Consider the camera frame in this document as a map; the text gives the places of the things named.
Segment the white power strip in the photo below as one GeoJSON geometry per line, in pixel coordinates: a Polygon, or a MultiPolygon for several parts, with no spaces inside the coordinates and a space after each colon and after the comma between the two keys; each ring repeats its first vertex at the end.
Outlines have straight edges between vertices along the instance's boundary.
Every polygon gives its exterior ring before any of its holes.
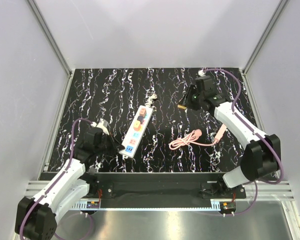
{"type": "Polygon", "coordinates": [[[151,107],[141,105],[138,108],[138,110],[129,126],[129,129],[128,129],[127,133],[125,134],[123,141],[122,141],[122,145],[125,146],[125,150],[122,150],[119,153],[122,155],[123,159],[127,159],[127,158],[133,159],[134,158],[135,153],[137,152],[138,146],[141,143],[142,137],[147,129],[149,122],[150,122],[152,114],[153,114],[153,108],[151,108],[151,107]],[[139,112],[140,112],[141,108],[146,108],[146,116],[144,117],[144,122],[142,123],[141,131],[137,132],[137,131],[134,131],[133,125],[134,125],[135,121],[137,121],[137,118],[139,116],[139,112]]]}

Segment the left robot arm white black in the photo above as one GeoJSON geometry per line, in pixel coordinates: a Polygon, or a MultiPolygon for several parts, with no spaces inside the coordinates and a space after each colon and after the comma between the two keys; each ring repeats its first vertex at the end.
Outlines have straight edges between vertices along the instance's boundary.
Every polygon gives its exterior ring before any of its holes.
{"type": "Polygon", "coordinates": [[[104,154],[116,155],[124,149],[104,127],[91,127],[71,148],[69,159],[53,179],[33,197],[23,197],[18,205],[14,231],[21,240],[50,240],[65,213],[82,197],[98,193],[89,168],[104,154]]]}

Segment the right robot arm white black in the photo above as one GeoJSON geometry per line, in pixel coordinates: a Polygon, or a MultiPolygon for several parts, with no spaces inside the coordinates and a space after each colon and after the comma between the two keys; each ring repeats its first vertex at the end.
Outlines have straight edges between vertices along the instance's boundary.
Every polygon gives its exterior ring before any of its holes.
{"type": "Polygon", "coordinates": [[[284,178],[281,162],[281,142],[277,135],[268,135],[253,125],[223,94],[214,88],[205,90],[201,86],[190,85],[178,107],[191,110],[205,110],[226,126],[244,148],[239,166],[225,173],[217,185],[218,195],[229,198],[235,187],[280,172],[275,184],[284,178]]]}

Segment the pink plug on strip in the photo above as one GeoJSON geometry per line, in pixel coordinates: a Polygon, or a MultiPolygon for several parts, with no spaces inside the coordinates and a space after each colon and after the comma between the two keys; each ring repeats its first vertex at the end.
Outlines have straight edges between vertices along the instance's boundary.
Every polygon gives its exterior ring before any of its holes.
{"type": "Polygon", "coordinates": [[[147,109],[145,107],[142,107],[139,111],[139,115],[145,117],[146,114],[147,114],[147,109]]]}

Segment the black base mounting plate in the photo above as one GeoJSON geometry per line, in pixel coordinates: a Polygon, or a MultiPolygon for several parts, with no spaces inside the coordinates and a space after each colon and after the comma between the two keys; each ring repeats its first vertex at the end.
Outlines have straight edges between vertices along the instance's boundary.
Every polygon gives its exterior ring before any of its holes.
{"type": "Polygon", "coordinates": [[[118,173],[101,172],[93,176],[102,191],[101,209],[213,209],[213,200],[244,200],[243,186],[218,190],[223,173],[118,173]]]}

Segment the right aluminium frame post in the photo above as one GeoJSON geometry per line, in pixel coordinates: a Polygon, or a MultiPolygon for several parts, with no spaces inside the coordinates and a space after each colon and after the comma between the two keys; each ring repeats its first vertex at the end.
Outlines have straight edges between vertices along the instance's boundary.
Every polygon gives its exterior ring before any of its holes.
{"type": "Polygon", "coordinates": [[[277,22],[279,21],[281,15],[283,14],[285,8],[287,7],[289,0],[280,0],[277,7],[275,8],[272,16],[270,17],[265,29],[263,30],[256,46],[254,47],[250,57],[248,58],[247,63],[244,65],[242,69],[242,73],[247,75],[249,70],[251,69],[252,65],[254,64],[257,56],[261,52],[264,44],[266,43],[267,39],[270,37],[274,27],[276,26],[277,22]]]}

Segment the aluminium frame post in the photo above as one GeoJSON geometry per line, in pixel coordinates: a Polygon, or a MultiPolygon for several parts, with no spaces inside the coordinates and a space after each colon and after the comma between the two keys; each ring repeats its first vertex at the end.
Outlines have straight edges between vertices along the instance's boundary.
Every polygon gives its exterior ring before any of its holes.
{"type": "Polygon", "coordinates": [[[247,63],[244,65],[242,69],[242,73],[247,75],[249,70],[251,69],[252,65],[254,64],[257,56],[261,52],[264,44],[266,43],[267,39],[270,37],[274,27],[276,26],[277,22],[279,21],[281,15],[283,14],[285,8],[287,7],[289,0],[280,0],[277,7],[275,8],[272,16],[270,17],[265,29],[263,30],[256,46],[254,47],[250,57],[248,58],[247,63]]]}
{"type": "Polygon", "coordinates": [[[63,71],[69,77],[72,74],[72,69],[69,67],[69,64],[67,63],[64,55],[62,54],[41,10],[39,9],[39,6],[35,0],[26,0],[26,3],[30,7],[36,21],[39,24],[39,27],[41,28],[44,36],[46,37],[50,47],[52,48],[52,51],[54,52],[57,60],[59,61],[63,71]]]}

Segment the left aluminium frame post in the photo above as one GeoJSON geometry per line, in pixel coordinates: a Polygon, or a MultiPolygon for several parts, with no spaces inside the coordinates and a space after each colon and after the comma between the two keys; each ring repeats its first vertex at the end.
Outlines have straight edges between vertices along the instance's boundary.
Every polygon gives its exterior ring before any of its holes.
{"type": "Polygon", "coordinates": [[[72,69],[69,67],[69,64],[67,63],[64,55],[62,54],[41,10],[39,9],[39,6],[35,0],[26,0],[26,3],[30,7],[36,21],[39,24],[39,27],[41,28],[44,36],[46,37],[50,47],[52,48],[52,51],[54,52],[57,60],[59,61],[63,71],[69,77],[72,74],[72,69]]]}

